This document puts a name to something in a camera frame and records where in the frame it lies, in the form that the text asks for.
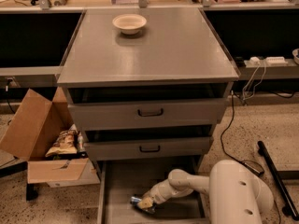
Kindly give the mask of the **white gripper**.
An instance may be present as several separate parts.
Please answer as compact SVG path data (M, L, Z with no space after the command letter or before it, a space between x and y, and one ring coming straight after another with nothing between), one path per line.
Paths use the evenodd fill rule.
M149 214L155 213L156 204L165 203L170 198L170 188L167 182L154 185L137 203L137 208Z

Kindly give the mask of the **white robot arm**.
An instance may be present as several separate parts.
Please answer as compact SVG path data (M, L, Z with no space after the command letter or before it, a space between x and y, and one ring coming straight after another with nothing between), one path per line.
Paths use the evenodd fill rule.
M263 224L261 214L269 212L274 205L267 184L232 160L217 162L208 176L174 169L166 180L154 185L142 197L133 197L131 204L152 213L156 205L195 191L209 198L211 224Z

